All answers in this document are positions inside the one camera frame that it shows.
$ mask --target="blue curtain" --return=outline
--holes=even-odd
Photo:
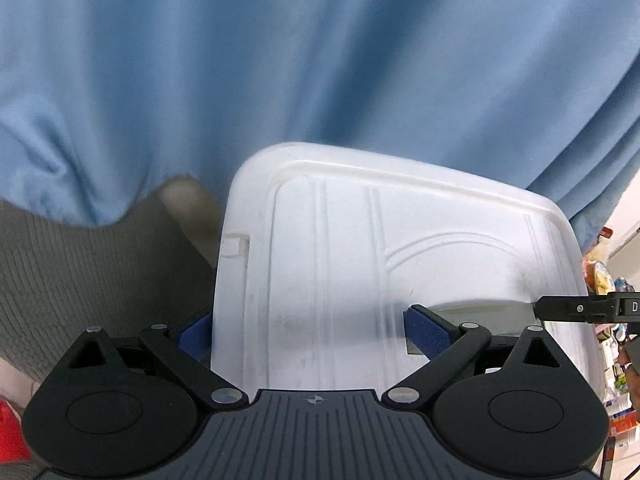
[[[640,0],[0,0],[0,197],[119,220],[178,174],[226,200],[285,140],[554,200],[587,245],[640,160]]]

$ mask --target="black cable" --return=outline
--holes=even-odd
[[[638,464],[638,467],[636,467],[631,473],[625,476],[625,480],[631,480],[638,471],[640,471],[640,464]]]

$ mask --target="triangular cutout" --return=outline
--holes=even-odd
[[[539,337],[531,341],[527,355],[524,358],[527,365],[547,366],[549,368],[559,368],[560,365],[553,354],[546,347],[545,342]]]
[[[95,341],[87,342],[74,357],[69,368],[88,368],[91,366],[102,366],[107,363],[100,345]]]

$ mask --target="human hand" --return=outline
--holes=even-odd
[[[636,410],[636,420],[640,422],[640,376],[634,370],[634,367],[631,364],[631,359],[629,359],[624,348],[620,350],[618,363],[621,365],[628,365],[625,370],[626,387],[629,391],[631,405]]]

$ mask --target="silver screw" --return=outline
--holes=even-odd
[[[413,388],[407,388],[401,386],[399,388],[393,388],[386,394],[389,399],[398,404],[411,404],[420,398],[420,394]]]
[[[219,388],[211,394],[211,400],[218,404],[233,404],[242,399],[242,392],[235,388]]]

